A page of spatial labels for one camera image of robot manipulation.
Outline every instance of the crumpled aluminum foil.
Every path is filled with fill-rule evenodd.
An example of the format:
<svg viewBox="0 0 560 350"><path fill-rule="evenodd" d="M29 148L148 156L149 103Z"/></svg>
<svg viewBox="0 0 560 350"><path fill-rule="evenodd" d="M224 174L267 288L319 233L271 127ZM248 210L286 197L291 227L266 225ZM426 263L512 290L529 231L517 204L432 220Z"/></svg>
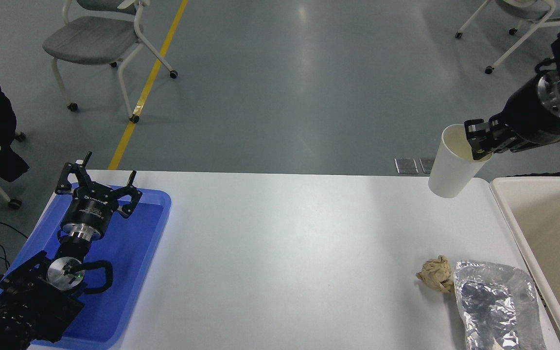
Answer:
<svg viewBox="0 0 560 350"><path fill-rule="evenodd" d="M544 350L535 284L526 272L460 261L453 272L468 350Z"/></svg>

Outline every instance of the blue plastic tray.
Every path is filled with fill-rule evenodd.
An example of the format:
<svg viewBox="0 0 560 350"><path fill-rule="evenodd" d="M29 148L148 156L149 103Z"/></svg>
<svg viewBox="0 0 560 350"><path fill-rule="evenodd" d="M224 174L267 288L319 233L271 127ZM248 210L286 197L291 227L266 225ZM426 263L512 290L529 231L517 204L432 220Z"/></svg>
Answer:
<svg viewBox="0 0 560 350"><path fill-rule="evenodd" d="M32 344L71 350L105 350L118 341L133 312L172 203L165 192L140 191L143 195L133 215L123 219L114 213L105 237L92 243L85 259L87 262L111 262L114 268L111 288L101 294L79 297L85 307L64 332L62 340L56 343L33 341ZM59 247L56 233L70 202L71 196L56 195L9 271L41 250L46 250L47 257L53 258ZM84 281L90 287L100 286L105 276L102 270L89 271Z"/></svg>

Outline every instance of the chair caster wheel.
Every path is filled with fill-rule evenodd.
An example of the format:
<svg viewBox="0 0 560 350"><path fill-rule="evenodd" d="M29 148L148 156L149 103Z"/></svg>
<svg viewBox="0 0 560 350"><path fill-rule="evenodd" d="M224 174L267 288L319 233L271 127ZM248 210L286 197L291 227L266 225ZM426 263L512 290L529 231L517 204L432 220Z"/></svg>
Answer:
<svg viewBox="0 0 560 350"><path fill-rule="evenodd" d="M10 201L8 202L8 208L18 210L18 209L20 209L21 204L22 204L22 202L20 200L13 198L13 199L10 199Z"/></svg>
<svg viewBox="0 0 560 350"><path fill-rule="evenodd" d="M14 139L18 142L23 142L27 139L27 136L24 133L18 133L18 135L14 135Z"/></svg>

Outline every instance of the white paper cup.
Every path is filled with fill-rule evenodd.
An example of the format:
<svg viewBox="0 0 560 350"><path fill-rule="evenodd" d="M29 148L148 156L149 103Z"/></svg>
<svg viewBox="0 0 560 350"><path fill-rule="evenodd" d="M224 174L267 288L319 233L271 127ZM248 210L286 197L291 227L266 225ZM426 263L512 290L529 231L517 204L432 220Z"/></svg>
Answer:
<svg viewBox="0 0 560 350"><path fill-rule="evenodd" d="M447 126L442 131L436 161L429 175L431 192L444 198L455 197L490 158L491 153L475 161L473 149L466 140L464 126Z"/></svg>

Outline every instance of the yellow floor line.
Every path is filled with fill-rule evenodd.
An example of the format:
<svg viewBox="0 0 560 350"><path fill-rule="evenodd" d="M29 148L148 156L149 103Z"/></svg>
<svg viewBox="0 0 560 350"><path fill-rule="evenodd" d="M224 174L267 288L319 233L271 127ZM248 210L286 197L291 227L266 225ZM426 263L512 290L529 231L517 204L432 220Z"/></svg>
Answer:
<svg viewBox="0 0 560 350"><path fill-rule="evenodd" d="M178 11L176 16L174 16L174 20L170 29L165 36L165 40L161 49L159 51L160 55L165 57L165 53L167 52L170 43L172 42L172 38L174 37L174 32L176 31L176 27L178 26L178 22L180 22L180 18L183 16L183 11L185 11L185 6L187 6L188 0L182 0L180 6L178 7ZM159 60L155 61L153 69L151 69L151 74L148 76L148 80L146 80L146 85L144 85L144 89L142 90L142 94L140 95L140 99L138 99L138 103L135 106L135 110L133 111L136 115L142 115L142 109L146 104L146 98L148 98L149 93L151 92L151 88L153 88L153 84L155 82L155 78L157 77L159 68L161 67L161 62ZM109 166L107 169L109 170L116 170L118 169L118 164L120 164L120 160L124 155L124 151L129 144L129 140L131 139L131 135L133 134L133 130L135 129L135 124L129 122L126 128L124 129L124 133L120 138L120 142L118 142L118 147L116 147L116 151L114 152L113 157L111 157L111 162L109 162Z"/></svg>

